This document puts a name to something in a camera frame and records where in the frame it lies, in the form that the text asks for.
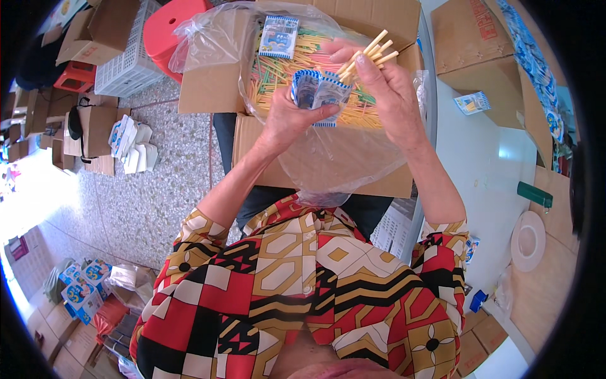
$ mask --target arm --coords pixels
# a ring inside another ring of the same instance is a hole
[[[408,161],[427,222],[448,224],[465,220],[461,196],[425,134],[409,72],[393,62],[386,62],[385,68],[379,70],[365,55],[356,59],[356,69],[376,98],[387,136]]]
[[[277,89],[263,132],[253,148],[200,200],[197,208],[209,219],[229,228],[255,181],[267,166],[311,124],[338,111],[339,107],[334,105],[314,110],[299,109],[290,99],[287,87]]]

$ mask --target bundle of straws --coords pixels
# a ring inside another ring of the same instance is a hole
[[[386,30],[375,38],[371,43],[372,46],[370,49],[365,52],[373,54],[370,56],[371,59],[377,56],[377,54],[381,54],[381,52],[391,45],[390,40],[383,46],[378,46],[378,42],[385,34],[387,34]],[[295,43],[295,55],[293,59],[259,56],[256,54],[250,76],[250,86],[248,88],[248,98],[255,109],[268,111],[273,92],[278,87],[289,86],[293,74],[298,70],[319,70],[321,72],[324,72],[323,70],[325,70],[339,74],[347,72],[349,75],[342,75],[341,78],[349,78],[348,80],[351,81],[352,76],[355,74],[355,64],[353,64],[352,69],[350,69],[349,66],[357,55],[354,55],[354,57],[351,58],[351,62],[346,63],[347,66],[332,63],[330,61],[330,55],[322,52],[320,49],[320,42],[329,41],[331,41],[331,38],[328,36],[314,30],[300,27]],[[397,52],[395,55],[392,53],[382,58],[377,56],[373,60],[375,61],[375,64],[380,65],[396,55]],[[349,102],[339,116],[338,123],[374,129],[382,128],[377,114],[375,98],[364,91],[364,86],[359,81],[353,83]]]
[[[393,41],[390,39],[385,42],[383,46],[379,45],[379,41],[383,39],[387,35],[387,31],[383,30],[379,33],[379,35],[368,45],[364,51],[357,51],[347,63],[345,63],[341,68],[336,72],[339,75],[339,81],[344,84],[351,84],[352,75],[356,73],[356,58],[364,54],[370,58],[371,61],[374,61],[379,69],[383,68],[383,62],[387,62],[388,60],[395,58],[398,55],[398,52],[393,52],[386,56],[383,56],[383,51],[391,46]]]

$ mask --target fingernail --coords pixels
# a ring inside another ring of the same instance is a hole
[[[330,105],[328,106],[328,111],[329,111],[331,114],[337,113],[337,112],[339,111],[339,109],[341,109],[341,108],[340,108],[338,105],[336,105],[336,104],[330,104]]]
[[[368,62],[370,62],[370,59],[366,55],[360,54],[356,57],[356,62],[363,65],[367,65]]]

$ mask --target colorful straw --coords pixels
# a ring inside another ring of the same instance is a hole
[[[259,56],[253,61],[248,97],[255,109],[268,111],[273,92],[278,87],[289,86],[293,74],[298,70],[323,70],[337,72],[342,64],[330,61],[330,55],[321,51],[320,42],[331,39],[314,30],[299,28],[293,59]],[[339,124],[356,125],[374,129],[382,128],[377,114],[375,98],[364,91],[358,81],[347,106],[337,120]]]

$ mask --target black bag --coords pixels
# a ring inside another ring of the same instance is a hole
[[[82,123],[80,122],[80,114],[78,114],[78,107],[93,107],[93,105],[87,104],[84,106],[84,105],[82,105],[82,100],[86,100],[86,102],[90,101],[89,98],[81,98],[80,104],[72,107],[72,110],[70,111],[69,119],[67,120],[67,130],[70,132],[70,137],[73,140],[75,140],[75,141],[78,139],[80,140],[80,149],[82,152],[80,159],[82,160],[82,162],[91,163],[91,159],[96,159],[96,158],[98,158],[98,156],[91,156],[89,158],[86,158],[84,156],[84,139],[83,139],[84,131],[82,129]]]

